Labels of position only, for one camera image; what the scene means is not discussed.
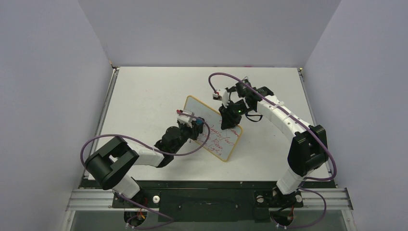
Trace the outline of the blue whiteboard eraser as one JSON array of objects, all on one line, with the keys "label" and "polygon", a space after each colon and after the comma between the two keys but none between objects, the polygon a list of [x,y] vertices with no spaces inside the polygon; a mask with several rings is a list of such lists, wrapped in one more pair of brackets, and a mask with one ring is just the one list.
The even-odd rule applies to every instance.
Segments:
[{"label": "blue whiteboard eraser", "polygon": [[200,125],[200,124],[203,124],[203,123],[204,123],[203,119],[196,119],[196,124],[197,125]]}]

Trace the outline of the yellow framed whiteboard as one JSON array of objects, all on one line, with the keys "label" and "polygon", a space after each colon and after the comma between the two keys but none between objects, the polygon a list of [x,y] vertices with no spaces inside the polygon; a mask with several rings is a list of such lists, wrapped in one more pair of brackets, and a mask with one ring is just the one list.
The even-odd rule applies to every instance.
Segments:
[{"label": "yellow framed whiteboard", "polygon": [[223,162],[227,162],[242,135],[242,127],[236,126],[226,130],[221,129],[221,114],[204,102],[189,95],[186,98],[184,110],[193,112],[196,117],[203,118],[209,127],[203,127],[203,133],[197,138],[207,151]]}]

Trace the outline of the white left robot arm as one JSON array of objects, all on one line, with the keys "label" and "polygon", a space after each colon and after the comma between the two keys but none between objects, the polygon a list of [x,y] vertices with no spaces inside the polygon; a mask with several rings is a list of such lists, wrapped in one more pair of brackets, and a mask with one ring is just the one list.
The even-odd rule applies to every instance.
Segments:
[{"label": "white left robot arm", "polygon": [[131,147],[128,136],[110,135],[111,139],[81,162],[103,190],[113,190],[124,197],[132,207],[143,202],[143,193],[137,182],[128,175],[132,166],[162,168],[180,156],[179,150],[188,140],[196,140],[207,125],[203,118],[190,123],[177,122],[169,127],[154,147],[144,145]]}]

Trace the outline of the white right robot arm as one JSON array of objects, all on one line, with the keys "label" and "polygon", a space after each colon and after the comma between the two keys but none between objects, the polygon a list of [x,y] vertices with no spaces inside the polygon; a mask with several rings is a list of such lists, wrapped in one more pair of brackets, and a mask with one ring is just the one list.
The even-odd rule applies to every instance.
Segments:
[{"label": "white right robot arm", "polygon": [[229,89],[213,92],[213,99],[222,102],[219,108],[222,130],[238,126],[244,114],[254,111],[276,126],[291,143],[287,157],[289,168],[271,193],[275,204],[284,205],[304,179],[328,161],[326,132],[322,126],[313,126],[298,118],[267,87],[252,88],[244,80],[232,90],[237,92],[239,101],[230,99]]}]

